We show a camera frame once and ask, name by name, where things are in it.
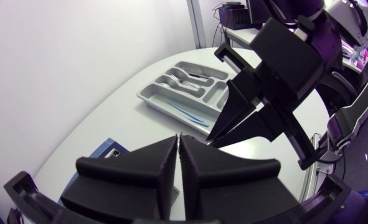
electronic device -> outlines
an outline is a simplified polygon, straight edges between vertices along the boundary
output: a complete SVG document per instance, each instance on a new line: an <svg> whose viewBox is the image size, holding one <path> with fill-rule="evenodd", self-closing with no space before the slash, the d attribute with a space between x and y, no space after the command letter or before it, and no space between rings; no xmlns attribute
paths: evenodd
<svg viewBox="0 0 368 224"><path fill-rule="evenodd" d="M220 20L223 26L229 29L248 29L252 25L247 9L244 5L224 5L219 8Z"/></svg>

white desk surface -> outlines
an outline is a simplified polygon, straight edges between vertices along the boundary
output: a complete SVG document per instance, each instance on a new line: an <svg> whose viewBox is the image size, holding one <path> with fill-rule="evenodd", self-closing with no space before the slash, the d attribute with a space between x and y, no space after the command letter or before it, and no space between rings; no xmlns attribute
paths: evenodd
<svg viewBox="0 0 368 224"><path fill-rule="evenodd" d="M242 30L233 30L233 29L229 29L228 27L224 27L227 28L227 33L228 33L228 37L234 36L235 38L241 40L242 42L244 42L246 45L249 45L251 43L251 41L254 39L254 37L258 34L259 30L255 29L255 28L251 28L251 29L242 29ZM357 73L361 72L361 69L357 68L354 64L351 63L351 61L349 59L343 58L343 65L354 70Z"/></svg>
<svg viewBox="0 0 368 224"><path fill-rule="evenodd" d="M154 63L128 80L88 115L50 156L34 177L38 189L52 200L58 201L65 186L76 172L75 161L79 157L89 156L108 138L114 139L129 151L181 132L205 139L205 135L189 126L146 106L136 97L136 93L155 76L162 74L171 65L181 60L232 72L227 64L220 62L214 56L215 50L216 48L200 49L173 55ZM251 66L256 67L260 63L260 59L251 50L236 49L236 51L247 59ZM323 134L326 131L329 116L315 90L296 109L295 116L309 137L314 133ZM299 168L298 157L284 134L273 142L263 138L253 138L222 150L245 158L278 159L281 162L279 179L296 198L300 197L305 171ZM184 220L179 158L176 162L175 175L174 185L180 190L180 194L172 206L171 219Z"/></svg>

metal frame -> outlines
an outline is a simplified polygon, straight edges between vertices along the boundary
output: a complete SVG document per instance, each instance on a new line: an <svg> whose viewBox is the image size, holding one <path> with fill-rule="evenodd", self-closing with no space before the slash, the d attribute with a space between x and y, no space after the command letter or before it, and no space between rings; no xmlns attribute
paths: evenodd
<svg viewBox="0 0 368 224"><path fill-rule="evenodd" d="M196 49L206 48L201 6L199 0L187 0Z"/></svg>

cable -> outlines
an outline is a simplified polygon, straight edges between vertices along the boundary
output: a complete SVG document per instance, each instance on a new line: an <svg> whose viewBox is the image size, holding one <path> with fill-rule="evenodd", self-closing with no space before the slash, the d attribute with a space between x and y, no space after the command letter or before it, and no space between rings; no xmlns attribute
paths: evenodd
<svg viewBox="0 0 368 224"><path fill-rule="evenodd" d="M213 37L213 43L212 43L212 45L211 45L211 47L214 47L214 40L215 40L215 35L217 34L217 29L219 28L219 25L221 24L221 28L222 29L224 29L223 27L222 27L222 23L221 23L221 21L222 21L222 18L224 17L224 13L225 13L225 10L228 8L227 6L224 6L224 7L222 7L223 8L223 10L222 10L222 13L221 13L221 19L218 19L220 22L217 24L217 27L215 28L215 32L214 32L214 37Z"/></svg>
<svg viewBox="0 0 368 224"><path fill-rule="evenodd" d="M211 45L211 47L214 47L214 39L215 39L215 35L216 35L216 33L217 33L217 29L219 28L220 23L221 23L221 22L219 22L219 23L217 24L217 28L215 28L214 37L213 37L213 44Z"/></svg>
<svg viewBox="0 0 368 224"><path fill-rule="evenodd" d="M221 5L222 3L220 3L220 4L216 5L216 6L215 6L211 11L213 11L213 10L217 10L217 9L216 9L216 7L217 7L217 6L219 6L219 5Z"/></svg>
<svg viewBox="0 0 368 224"><path fill-rule="evenodd" d="M344 180L344 176L346 174L346 157L344 156L344 150L343 150L343 176L341 177L341 180Z"/></svg>

blue object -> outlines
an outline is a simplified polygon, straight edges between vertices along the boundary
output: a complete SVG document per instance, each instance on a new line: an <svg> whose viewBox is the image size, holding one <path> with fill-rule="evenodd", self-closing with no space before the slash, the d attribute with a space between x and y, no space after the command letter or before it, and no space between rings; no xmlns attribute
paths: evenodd
<svg viewBox="0 0 368 224"><path fill-rule="evenodd" d="M121 146L121 144L118 144L115 140L108 138L106 141L104 141L91 155L90 158L104 158L110 151L116 150L120 152L121 154L129 152L126 148ZM73 181L78 177L78 173L74 173L73 177L70 179L69 183L66 185L64 191L65 193L66 189L70 187L70 185L73 183ZM61 199L59 198L58 204L64 206Z"/></svg>
<svg viewBox="0 0 368 224"><path fill-rule="evenodd" d="M186 119L188 119L189 121L195 122L196 124L200 124L202 126L209 127L209 125L208 124L205 124L203 121L200 122L200 121L197 121L197 120L192 119L192 118L186 118Z"/></svg>
<svg viewBox="0 0 368 224"><path fill-rule="evenodd" d="M169 104L169 105L171 105L175 109L183 112L184 114L190 116L191 118L195 119L196 121L200 121L201 123L203 123L203 121L201 119L197 118L195 115L191 114L190 112L188 112L188 111L186 111L186 110L184 110L184 109L182 109L182 108L180 108L180 107L178 107L178 106L176 106L176 105L174 105L174 104L172 104L172 103L170 103L168 101L166 103Z"/></svg>
<svg viewBox="0 0 368 224"><path fill-rule="evenodd" d="M361 194L365 200L368 199L368 190L360 190L358 193Z"/></svg>

